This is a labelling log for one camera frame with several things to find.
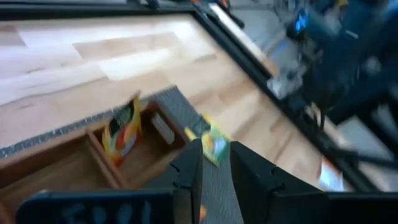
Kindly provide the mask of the brown wooden tea tray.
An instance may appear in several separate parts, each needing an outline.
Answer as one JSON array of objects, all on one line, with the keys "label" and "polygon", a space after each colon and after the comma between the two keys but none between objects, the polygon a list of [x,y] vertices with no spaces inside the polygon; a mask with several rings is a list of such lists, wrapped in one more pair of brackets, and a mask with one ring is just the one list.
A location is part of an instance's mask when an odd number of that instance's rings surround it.
[{"label": "brown wooden tea tray", "polygon": [[106,120],[0,159],[0,224],[15,224],[20,204],[42,190],[139,189],[168,168],[188,144],[163,104],[141,109],[142,134],[121,162],[104,152]]}]

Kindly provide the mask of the black metal rig frame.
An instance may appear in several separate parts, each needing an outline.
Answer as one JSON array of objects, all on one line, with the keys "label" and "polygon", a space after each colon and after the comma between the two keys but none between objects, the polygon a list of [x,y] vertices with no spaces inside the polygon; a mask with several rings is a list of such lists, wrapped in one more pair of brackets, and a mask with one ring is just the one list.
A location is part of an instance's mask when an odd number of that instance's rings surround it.
[{"label": "black metal rig frame", "polygon": [[318,185],[322,155],[191,14],[0,6],[0,157],[171,86],[234,140]]}]

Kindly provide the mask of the orange white tea packet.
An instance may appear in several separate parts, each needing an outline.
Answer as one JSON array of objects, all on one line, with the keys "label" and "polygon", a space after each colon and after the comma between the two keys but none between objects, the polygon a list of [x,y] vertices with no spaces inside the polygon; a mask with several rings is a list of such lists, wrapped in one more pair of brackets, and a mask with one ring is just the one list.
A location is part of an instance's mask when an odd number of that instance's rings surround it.
[{"label": "orange white tea packet", "polygon": [[350,186],[345,184],[343,173],[326,157],[322,156],[317,174],[318,186],[325,191],[348,192]]}]

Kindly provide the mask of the orange yellow tea packet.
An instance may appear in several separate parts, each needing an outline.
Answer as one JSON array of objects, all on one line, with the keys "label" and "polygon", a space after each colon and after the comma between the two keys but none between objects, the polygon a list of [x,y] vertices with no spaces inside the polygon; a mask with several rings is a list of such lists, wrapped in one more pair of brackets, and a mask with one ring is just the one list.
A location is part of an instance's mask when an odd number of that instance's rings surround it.
[{"label": "orange yellow tea packet", "polygon": [[102,133],[105,154],[119,167],[142,136],[140,92],[120,107]]}]

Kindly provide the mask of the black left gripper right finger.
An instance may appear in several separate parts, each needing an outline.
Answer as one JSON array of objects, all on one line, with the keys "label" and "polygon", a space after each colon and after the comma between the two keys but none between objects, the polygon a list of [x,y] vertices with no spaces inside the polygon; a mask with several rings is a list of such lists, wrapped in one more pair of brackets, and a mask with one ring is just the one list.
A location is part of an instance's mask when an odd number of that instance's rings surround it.
[{"label": "black left gripper right finger", "polygon": [[244,224],[398,224],[398,193],[324,192],[237,141],[229,158]]}]

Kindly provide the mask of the grey woven placemat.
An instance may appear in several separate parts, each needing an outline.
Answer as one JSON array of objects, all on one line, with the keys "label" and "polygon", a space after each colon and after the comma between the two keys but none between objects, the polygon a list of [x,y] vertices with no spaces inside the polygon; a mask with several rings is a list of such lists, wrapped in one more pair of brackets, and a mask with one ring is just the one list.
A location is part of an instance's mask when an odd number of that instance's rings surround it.
[{"label": "grey woven placemat", "polygon": [[[142,102],[147,103],[150,100],[155,100],[165,106],[168,112],[177,119],[177,123],[183,127],[188,127],[196,133],[204,132],[207,127],[204,116],[197,113],[176,86],[147,96],[142,99]],[[41,146],[57,137],[65,137],[75,131],[82,131],[95,122],[110,118],[118,110],[119,107],[117,106],[10,146],[0,147],[0,158],[8,157],[33,146]],[[223,161],[219,167],[215,167],[211,162],[205,160],[203,171],[204,179],[201,199],[210,210],[204,220],[204,224],[243,224],[231,179],[229,160]]]}]

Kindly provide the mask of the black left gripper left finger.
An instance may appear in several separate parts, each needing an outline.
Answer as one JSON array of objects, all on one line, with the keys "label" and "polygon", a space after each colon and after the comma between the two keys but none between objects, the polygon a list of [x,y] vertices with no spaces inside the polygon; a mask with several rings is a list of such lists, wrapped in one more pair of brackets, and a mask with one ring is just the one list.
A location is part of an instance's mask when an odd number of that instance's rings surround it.
[{"label": "black left gripper left finger", "polygon": [[202,143],[191,141],[140,190],[47,191],[22,203],[16,224],[200,224]]}]

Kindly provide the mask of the green yellow tea packet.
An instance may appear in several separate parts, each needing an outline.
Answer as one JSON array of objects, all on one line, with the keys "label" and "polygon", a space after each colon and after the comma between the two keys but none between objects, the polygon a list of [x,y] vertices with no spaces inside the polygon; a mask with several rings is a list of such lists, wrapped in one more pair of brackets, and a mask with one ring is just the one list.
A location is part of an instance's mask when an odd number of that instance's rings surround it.
[{"label": "green yellow tea packet", "polygon": [[203,155],[215,166],[226,159],[231,138],[218,126],[208,114],[201,114],[191,128],[185,127],[184,133],[189,140],[200,139]]}]

